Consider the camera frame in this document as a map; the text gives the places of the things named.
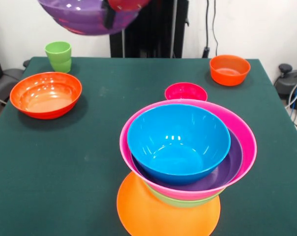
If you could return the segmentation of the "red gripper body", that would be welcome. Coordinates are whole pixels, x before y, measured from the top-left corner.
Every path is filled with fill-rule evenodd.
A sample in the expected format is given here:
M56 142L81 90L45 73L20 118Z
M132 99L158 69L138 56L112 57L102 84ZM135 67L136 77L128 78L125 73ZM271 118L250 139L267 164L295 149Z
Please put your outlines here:
M108 0L110 7L116 11L137 11L145 7L150 0Z

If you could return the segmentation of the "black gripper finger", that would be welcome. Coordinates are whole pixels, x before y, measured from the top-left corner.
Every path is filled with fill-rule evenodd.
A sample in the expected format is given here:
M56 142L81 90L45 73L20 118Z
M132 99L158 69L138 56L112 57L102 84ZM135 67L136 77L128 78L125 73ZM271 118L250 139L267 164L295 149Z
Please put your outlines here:
M107 0L102 1L102 9L104 10L103 25L105 28L112 28L116 16L116 12L109 5Z

